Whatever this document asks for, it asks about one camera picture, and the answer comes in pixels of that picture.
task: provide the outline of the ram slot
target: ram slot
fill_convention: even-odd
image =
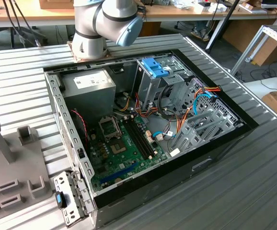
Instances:
[[[126,128],[127,132],[129,133],[131,139],[133,140],[134,144],[138,148],[139,152],[142,154],[142,157],[146,160],[149,156],[153,156],[153,150],[150,147],[149,143],[137,127],[137,124],[131,120],[126,121],[124,123],[124,127]]]

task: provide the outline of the metal rail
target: metal rail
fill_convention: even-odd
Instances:
[[[258,41],[260,40],[260,38],[263,34],[266,34],[267,35],[266,37],[269,36],[277,41],[277,25],[262,25],[261,26],[259,31],[256,33],[256,35],[254,36],[254,38],[252,39],[252,41],[250,42],[248,47],[245,49],[245,51],[243,52],[243,54],[241,55],[241,57],[239,58],[239,60],[235,64],[235,66],[233,67],[233,69],[231,70],[232,76],[234,76],[237,73],[237,71],[239,70],[239,68],[244,60],[246,60],[246,62],[250,62],[251,60],[253,60],[255,55],[260,51],[260,49],[262,48],[262,45],[259,44],[257,46],[257,48],[254,50],[254,52],[250,55],[250,57],[248,57],[248,54],[250,53],[252,48],[258,43]]]

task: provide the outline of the green circuit board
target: green circuit board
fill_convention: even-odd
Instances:
[[[137,125],[142,135],[140,137],[147,140],[145,135],[147,128],[143,120],[137,116],[131,122],[135,122],[132,125]],[[105,142],[99,126],[92,130],[95,139],[91,140],[89,158],[95,172],[92,178],[95,191],[100,191],[167,159],[161,147],[156,143],[148,143],[152,152],[156,154],[153,154],[152,158],[147,158],[146,154],[142,154],[135,145],[135,140],[132,138],[133,133],[130,135],[129,129],[125,127],[129,122],[118,120],[117,124],[122,135],[120,138],[112,138],[108,142]]]

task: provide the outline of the blue drive bay latch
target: blue drive bay latch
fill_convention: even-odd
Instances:
[[[169,75],[169,72],[165,71],[161,64],[153,58],[142,59],[142,62],[146,69],[152,73],[154,78],[161,78]]]

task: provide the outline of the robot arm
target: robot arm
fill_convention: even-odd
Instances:
[[[133,0],[75,0],[76,34],[73,53],[83,59],[99,59],[107,52],[105,38],[129,46],[143,25]]]

